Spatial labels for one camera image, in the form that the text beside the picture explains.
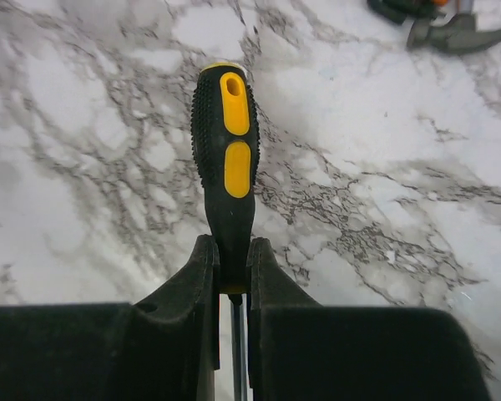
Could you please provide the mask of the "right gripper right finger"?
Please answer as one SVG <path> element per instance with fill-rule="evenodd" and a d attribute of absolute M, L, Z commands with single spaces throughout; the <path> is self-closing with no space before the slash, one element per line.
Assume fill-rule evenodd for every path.
<path fill-rule="evenodd" d="M 473 346 L 427 307 L 323 306 L 255 239 L 247 260 L 249 377 L 257 400 L 487 400 Z"/>

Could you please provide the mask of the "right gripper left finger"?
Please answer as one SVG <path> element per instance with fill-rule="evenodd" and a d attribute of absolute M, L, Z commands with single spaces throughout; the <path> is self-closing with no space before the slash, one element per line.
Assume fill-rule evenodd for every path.
<path fill-rule="evenodd" d="M 0 400 L 212 400 L 216 247 L 136 303 L 0 306 Z"/>

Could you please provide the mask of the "yellow black screwdriver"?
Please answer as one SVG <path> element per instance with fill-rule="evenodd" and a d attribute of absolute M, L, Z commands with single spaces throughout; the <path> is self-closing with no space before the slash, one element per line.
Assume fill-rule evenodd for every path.
<path fill-rule="evenodd" d="M 213 63 L 200 72 L 190 132 L 205 214 L 220 257 L 219 289 L 231 301 L 234 398 L 245 400 L 243 296 L 256 214 L 260 132 L 254 96 L 239 65 Z"/>

